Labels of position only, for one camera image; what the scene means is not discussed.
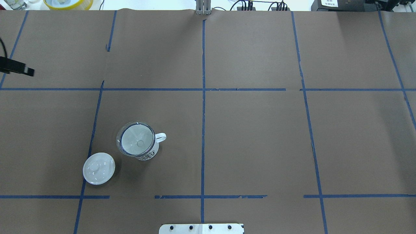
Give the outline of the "yellow rimmed bowl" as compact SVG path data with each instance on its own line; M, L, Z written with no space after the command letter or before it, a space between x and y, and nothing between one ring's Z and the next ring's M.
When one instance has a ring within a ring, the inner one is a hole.
M43 0L51 10L89 10L93 0Z

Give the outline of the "white ceramic lid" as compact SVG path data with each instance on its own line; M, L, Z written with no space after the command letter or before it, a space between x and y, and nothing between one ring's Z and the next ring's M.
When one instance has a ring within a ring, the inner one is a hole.
M99 152L90 156L82 168L83 177L91 185L102 185L108 182L116 169L110 154Z

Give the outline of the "black box with label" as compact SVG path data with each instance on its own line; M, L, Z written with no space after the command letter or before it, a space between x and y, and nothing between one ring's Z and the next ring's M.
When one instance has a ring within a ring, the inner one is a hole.
M311 11L373 12L383 9L376 0L314 0Z

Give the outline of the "aluminium frame post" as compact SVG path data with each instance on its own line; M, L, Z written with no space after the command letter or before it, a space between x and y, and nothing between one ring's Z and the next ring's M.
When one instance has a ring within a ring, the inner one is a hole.
M195 0L196 15L211 15L212 7L211 0Z

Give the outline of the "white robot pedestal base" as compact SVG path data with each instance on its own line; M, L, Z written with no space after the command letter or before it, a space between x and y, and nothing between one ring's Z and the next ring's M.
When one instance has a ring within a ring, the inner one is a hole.
M238 223L165 224L159 234L244 234L244 225Z

